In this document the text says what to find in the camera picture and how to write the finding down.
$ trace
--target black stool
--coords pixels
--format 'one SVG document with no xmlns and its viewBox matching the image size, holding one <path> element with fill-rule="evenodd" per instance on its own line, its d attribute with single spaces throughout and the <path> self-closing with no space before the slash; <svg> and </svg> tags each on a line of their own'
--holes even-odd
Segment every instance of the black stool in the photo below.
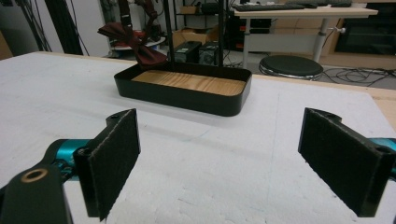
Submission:
<svg viewBox="0 0 396 224">
<path fill-rule="evenodd" d="M 293 77 L 306 80 L 318 80 L 323 67 L 306 58 L 291 55 L 274 55 L 260 61 L 260 71 L 276 77 Z"/>
</svg>

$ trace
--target gray floor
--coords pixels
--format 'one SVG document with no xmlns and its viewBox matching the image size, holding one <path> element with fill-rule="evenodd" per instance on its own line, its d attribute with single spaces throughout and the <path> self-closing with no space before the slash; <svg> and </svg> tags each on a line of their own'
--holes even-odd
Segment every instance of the gray floor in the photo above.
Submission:
<svg viewBox="0 0 396 224">
<path fill-rule="evenodd" d="M 266 53 L 249 53 L 247 69 L 253 74 L 262 74 L 259 69 L 260 60 L 266 57 Z M 242 66 L 242 52 L 230 51 L 224 60 L 225 65 Z M 322 65 L 323 76 L 317 80 L 320 82 L 340 83 L 353 86 L 369 86 L 372 88 L 396 90 L 396 72 L 390 75 L 384 71 L 357 70 L 356 68 L 342 68 Z"/>
</svg>

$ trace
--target computer tower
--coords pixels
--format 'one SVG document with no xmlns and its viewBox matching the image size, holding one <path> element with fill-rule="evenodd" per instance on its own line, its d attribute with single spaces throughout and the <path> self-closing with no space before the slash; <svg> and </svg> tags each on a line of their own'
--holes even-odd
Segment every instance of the computer tower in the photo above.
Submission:
<svg viewBox="0 0 396 224">
<path fill-rule="evenodd" d="M 187 41 L 175 48 L 175 62 L 177 63 L 198 63 L 199 48 L 202 43 L 199 41 Z"/>
<path fill-rule="evenodd" d="M 208 65 L 219 64 L 218 42 L 207 42 L 199 48 L 199 63 Z"/>
</svg>

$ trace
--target white desk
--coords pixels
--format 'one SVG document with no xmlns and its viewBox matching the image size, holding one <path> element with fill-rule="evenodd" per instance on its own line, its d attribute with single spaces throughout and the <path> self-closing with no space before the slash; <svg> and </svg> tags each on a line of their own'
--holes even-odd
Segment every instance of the white desk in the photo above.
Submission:
<svg viewBox="0 0 396 224">
<path fill-rule="evenodd" d="M 241 113 L 224 118 L 120 97 L 113 75 L 132 64 L 43 53 L 0 61 L 0 185 L 54 140 L 93 138 L 107 116 L 134 107 L 142 152 L 108 224 L 393 222 L 395 182 L 376 217 L 358 218 L 297 152 L 306 106 L 367 137 L 395 137 L 369 94 L 253 78 Z M 64 186 L 75 223 L 98 223 L 79 183 Z"/>
<path fill-rule="evenodd" d="M 315 9 L 278 10 L 278 11 L 235 11 L 235 16 L 247 20 L 243 67 L 248 65 L 249 51 L 313 52 L 313 60 L 318 62 L 326 39 L 329 19 L 367 18 L 377 11 L 357 7 L 318 7 Z M 317 35 L 254 35 L 250 33 L 251 19 L 323 19 Z"/>
</svg>

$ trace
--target desk leg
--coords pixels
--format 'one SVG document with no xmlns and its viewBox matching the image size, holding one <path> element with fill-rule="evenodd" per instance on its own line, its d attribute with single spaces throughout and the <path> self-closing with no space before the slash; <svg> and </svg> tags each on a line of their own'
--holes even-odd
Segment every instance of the desk leg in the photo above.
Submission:
<svg viewBox="0 0 396 224">
<path fill-rule="evenodd" d="M 324 40 L 326 39 L 328 25 L 329 25 L 329 19 L 324 18 L 320 26 L 320 31 L 318 33 L 314 46 L 314 61 L 317 63 L 319 62 L 320 53 L 324 44 Z"/>
<path fill-rule="evenodd" d="M 249 48 L 249 39 L 250 39 L 250 19 L 247 19 L 247 25 L 245 29 L 245 39 L 244 39 L 244 56 L 242 67 L 248 67 L 248 48 Z"/>
</svg>

